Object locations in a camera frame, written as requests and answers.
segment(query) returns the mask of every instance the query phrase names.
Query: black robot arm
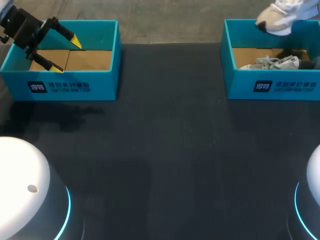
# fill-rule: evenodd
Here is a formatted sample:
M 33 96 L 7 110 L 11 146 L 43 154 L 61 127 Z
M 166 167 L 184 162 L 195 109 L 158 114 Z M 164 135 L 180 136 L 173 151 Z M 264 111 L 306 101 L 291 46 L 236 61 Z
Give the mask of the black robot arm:
M 6 43 L 9 38 L 21 49 L 26 49 L 26 58 L 35 61 L 48 71 L 63 73 L 64 69 L 37 54 L 38 45 L 44 39 L 50 29 L 56 30 L 78 48 L 82 48 L 77 36 L 59 23 L 56 17 L 43 22 L 38 20 L 22 8 L 12 5 L 9 0 L 0 14 L 0 25 L 4 27 L 5 37 L 0 41 Z

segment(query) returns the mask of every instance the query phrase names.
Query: box label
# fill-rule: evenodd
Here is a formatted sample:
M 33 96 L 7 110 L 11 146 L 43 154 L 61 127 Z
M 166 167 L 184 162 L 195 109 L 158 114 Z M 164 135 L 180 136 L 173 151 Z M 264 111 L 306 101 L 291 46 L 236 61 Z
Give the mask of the box label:
M 270 91 L 272 81 L 256 81 L 253 91 L 255 93 L 267 93 Z
M 47 89 L 43 81 L 28 81 L 28 86 L 34 94 L 46 94 Z
M 275 83 L 274 92 L 313 92 L 317 86 L 316 82 L 289 82 L 289 81 L 277 81 Z
M 49 82 L 52 93 L 90 93 L 90 85 L 87 82 Z

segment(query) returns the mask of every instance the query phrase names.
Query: logo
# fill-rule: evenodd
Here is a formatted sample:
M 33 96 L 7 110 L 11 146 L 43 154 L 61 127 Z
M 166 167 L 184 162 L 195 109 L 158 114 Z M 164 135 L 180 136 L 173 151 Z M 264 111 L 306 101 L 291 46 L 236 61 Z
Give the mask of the logo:
M 272 81 L 256 81 L 253 91 L 255 93 L 267 93 L 270 91 Z
M 28 81 L 28 86 L 34 94 L 47 93 L 47 89 L 43 81 Z

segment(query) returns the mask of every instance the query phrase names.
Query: cardboard bottom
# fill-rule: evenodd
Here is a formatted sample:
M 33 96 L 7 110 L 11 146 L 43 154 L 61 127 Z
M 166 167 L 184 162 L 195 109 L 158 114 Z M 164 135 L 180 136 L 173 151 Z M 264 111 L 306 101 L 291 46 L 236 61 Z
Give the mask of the cardboard bottom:
M 112 51 L 106 50 L 37 50 L 36 52 L 65 71 L 109 71 L 112 61 Z M 32 61 L 29 71 L 45 71 L 45 69 Z
M 280 48 L 232 48 L 233 56 L 235 59 L 236 68 L 242 68 L 248 64 L 254 64 L 257 58 L 270 58 L 283 59 L 290 55 L 297 56 L 300 60 L 309 61 L 307 50 L 295 50 L 295 49 L 280 49 Z

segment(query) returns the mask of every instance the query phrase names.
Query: teal box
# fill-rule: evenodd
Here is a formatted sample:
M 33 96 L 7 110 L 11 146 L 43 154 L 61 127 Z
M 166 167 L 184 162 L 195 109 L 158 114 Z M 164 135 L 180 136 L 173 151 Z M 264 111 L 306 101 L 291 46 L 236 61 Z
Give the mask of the teal box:
M 320 70 L 242 70 L 236 68 L 232 48 L 305 49 L 311 59 L 320 56 L 317 20 L 296 21 L 286 37 L 263 33 L 254 19 L 226 19 L 221 61 L 229 99 L 320 100 Z
M 16 101 L 106 101 L 116 100 L 121 62 L 121 39 L 115 20 L 62 20 L 76 33 L 83 50 L 112 51 L 108 71 L 29 71 L 25 50 L 12 45 L 1 67 L 1 75 Z M 38 49 L 77 50 L 50 30 Z

